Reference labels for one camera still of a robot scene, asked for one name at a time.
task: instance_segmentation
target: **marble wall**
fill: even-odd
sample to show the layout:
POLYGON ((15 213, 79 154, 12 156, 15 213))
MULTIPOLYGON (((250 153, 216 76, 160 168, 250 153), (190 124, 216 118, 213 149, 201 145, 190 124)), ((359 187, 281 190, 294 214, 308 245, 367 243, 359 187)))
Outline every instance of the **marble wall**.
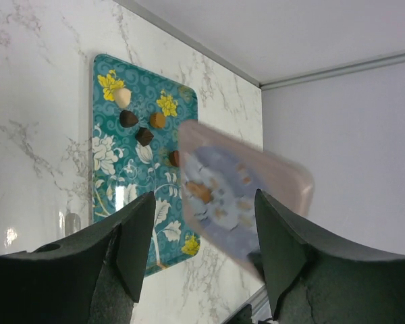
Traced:
MULTIPOLYGON (((261 92, 112 0, 0 0, 0 254, 89 224, 90 80, 108 53, 193 88, 200 120, 262 146, 261 92)), ((220 323, 261 284, 206 242, 145 279, 133 323, 220 323)))

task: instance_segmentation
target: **chocolate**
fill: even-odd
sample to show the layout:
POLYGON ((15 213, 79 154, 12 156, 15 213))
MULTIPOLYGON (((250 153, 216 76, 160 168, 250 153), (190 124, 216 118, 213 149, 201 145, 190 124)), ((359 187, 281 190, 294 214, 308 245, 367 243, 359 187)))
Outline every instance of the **chocolate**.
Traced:
POLYGON ((169 154, 169 162, 173 167, 179 167, 180 166, 180 157, 179 157, 179 152, 174 151, 169 154))
POLYGON ((135 126, 138 123, 138 117, 136 117, 134 113, 128 110, 123 110, 120 113, 119 119, 120 125, 125 128, 135 126))
POLYGON ((153 134, 145 127, 141 127, 136 133, 135 138, 142 146, 147 146, 153 139, 153 134))
POLYGON ((154 128, 164 128, 165 122, 165 116, 162 113, 152 113, 150 116, 150 125, 154 128))

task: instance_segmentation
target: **white ceiling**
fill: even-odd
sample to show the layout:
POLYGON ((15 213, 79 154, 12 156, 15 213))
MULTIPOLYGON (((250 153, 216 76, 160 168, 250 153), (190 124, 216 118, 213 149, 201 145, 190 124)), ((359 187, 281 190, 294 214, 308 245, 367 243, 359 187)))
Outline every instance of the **white ceiling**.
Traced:
POLYGON ((262 83, 405 50, 405 0, 132 1, 262 83))

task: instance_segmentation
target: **white wall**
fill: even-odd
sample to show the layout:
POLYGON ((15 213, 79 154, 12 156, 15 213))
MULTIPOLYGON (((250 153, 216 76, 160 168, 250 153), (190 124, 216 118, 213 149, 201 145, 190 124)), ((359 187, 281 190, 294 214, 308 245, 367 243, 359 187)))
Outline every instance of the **white wall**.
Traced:
MULTIPOLYGON (((58 239, 68 211, 87 225, 92 63, 105 52, 193 88, 201 121, 262 145, 258 88, 112 0, 0 0, 0 254, 58 239)), ((218 324, 260 287, 202 240, 144 279, 132 323, 218 324)))
POLYGON ((405 0, 137 2, 258 81, 405 50, 405 0))
POLYGON ((310 220, 405 254, 405 63, 263 91, 263 129, 312 172, 310 220))

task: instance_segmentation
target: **teal decorative panel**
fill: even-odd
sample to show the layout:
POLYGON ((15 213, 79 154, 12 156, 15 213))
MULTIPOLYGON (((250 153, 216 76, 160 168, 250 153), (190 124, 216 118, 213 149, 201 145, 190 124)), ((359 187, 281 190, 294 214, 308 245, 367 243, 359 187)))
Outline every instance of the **teal decorative panel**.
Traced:
POLYGON ((195 92, 177 82, 108 55, 98 55, 93 69, 92 108, 92 211, 93 221, 121 209, 138 195, 153 191, 156 215, 148 254, 146 275, 194 256, 200 238, 183 221, 180 172, 168 155, 178 150, 178 127, 187 119, 198 119, 195 92), (138 123, 123 128, 122 109, 114 90, 127 88, 130 104, 125 108, 138 123), (162 129, 153 128, 152 113, 165 116, 162 129), (142 146, 135 135, 140 127, 154 135, 142 146))

